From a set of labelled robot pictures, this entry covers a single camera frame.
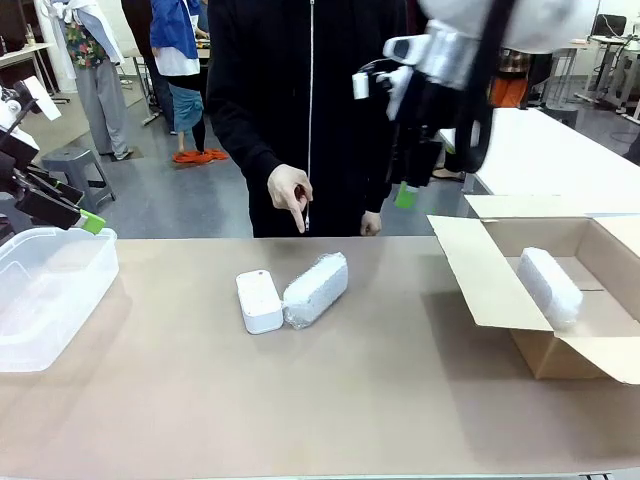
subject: hand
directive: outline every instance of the hand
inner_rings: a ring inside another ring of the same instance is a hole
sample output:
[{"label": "hand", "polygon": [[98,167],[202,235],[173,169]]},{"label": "hand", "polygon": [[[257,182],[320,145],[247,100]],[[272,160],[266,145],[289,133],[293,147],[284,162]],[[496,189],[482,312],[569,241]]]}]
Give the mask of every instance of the hand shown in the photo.
[{"label": "hand", "polygon": [[303,170],[278,165],[267,180],[267,188],[273,206],[280,210],[289,210],[296,221],[298,231],[304,233],[305,225],[302,212],[313,201],[313,188]]},{"label": "hand", "polygon": [[363,237],[375,237],[382,230],[382,219],[379,213],[364,212],[360,226],[360,235]]}]

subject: orange pants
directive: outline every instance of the orange pants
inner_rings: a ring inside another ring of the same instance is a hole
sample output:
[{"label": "orange pants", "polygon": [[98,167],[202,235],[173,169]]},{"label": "orange pants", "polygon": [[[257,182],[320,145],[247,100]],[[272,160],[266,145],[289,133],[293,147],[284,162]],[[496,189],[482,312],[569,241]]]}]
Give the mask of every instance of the orange pants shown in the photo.
[{"label": "orange pants", "polygon": [[528,82],[526,78],[496,78],[491,92],[491,103],[502,108],[519,107],[527,93]]}]

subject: plaid shirt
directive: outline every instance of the plaid shirt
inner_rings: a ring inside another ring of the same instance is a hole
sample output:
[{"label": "plaid shirt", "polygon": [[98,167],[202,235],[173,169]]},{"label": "plaid shirt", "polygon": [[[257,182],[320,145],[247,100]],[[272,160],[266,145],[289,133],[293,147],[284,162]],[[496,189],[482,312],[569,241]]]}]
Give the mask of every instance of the plaid shirt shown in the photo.
[{"label": "plaid shirt", "polygon": [[531,66],[531,55],[517,50],[502,50],[499,71],[505,73],[527,73]]}]

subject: white jacket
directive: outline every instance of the white jacket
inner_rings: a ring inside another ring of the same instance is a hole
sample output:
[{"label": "white jacket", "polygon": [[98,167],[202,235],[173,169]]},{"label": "white jacket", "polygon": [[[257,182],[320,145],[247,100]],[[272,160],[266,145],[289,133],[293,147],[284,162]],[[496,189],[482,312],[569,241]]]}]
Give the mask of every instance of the white jacket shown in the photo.
[{"label": "white jacket", "polygon": [[75,21],[76,23],[82,25],[82,21],[80,21],[80,18],[78,16],[79,11],[95,17],[100,22],[107,40],[111,44],[111,48],[105,48],[105,50],[109,54],[109,59],[111,60],[111,62],[116,64],[124,63],[124,57],[122,56],[122,52],[120,52],[120,49],[118,48],[113,30],[111,29],[109,22],[102,13],[102,10],[98,6],[96,0],[69,0],[68,3],[52,3],[51,0],[38,1],[40,2],[40,9],[43,15],[51,20],[51,26],[53,27],[53,34],[56,39],[56,44],[58,45],[60,54],[62,55],[64,72],[68,78],[75,79],[76,73],[73,69],[73,62],[71,61],[71,57],[69,56],[69,51],[67,50],[67,41],[65,39],[65,34],[62,30],[60,21],[63,21],[64,23],[71,23],[72,21]]}]

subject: gray pants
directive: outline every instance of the gray pants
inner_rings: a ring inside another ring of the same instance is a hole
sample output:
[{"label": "gray pants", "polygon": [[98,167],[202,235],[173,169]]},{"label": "gray pants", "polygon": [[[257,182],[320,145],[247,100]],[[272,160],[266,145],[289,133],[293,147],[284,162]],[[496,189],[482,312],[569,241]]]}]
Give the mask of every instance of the gray pants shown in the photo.
[{"label": "gray pants", "polygon": [[127,107],[115,65],[107,60],[97,68],[74,68],[78,95],[98,153],[123,156],[129,148]]}]

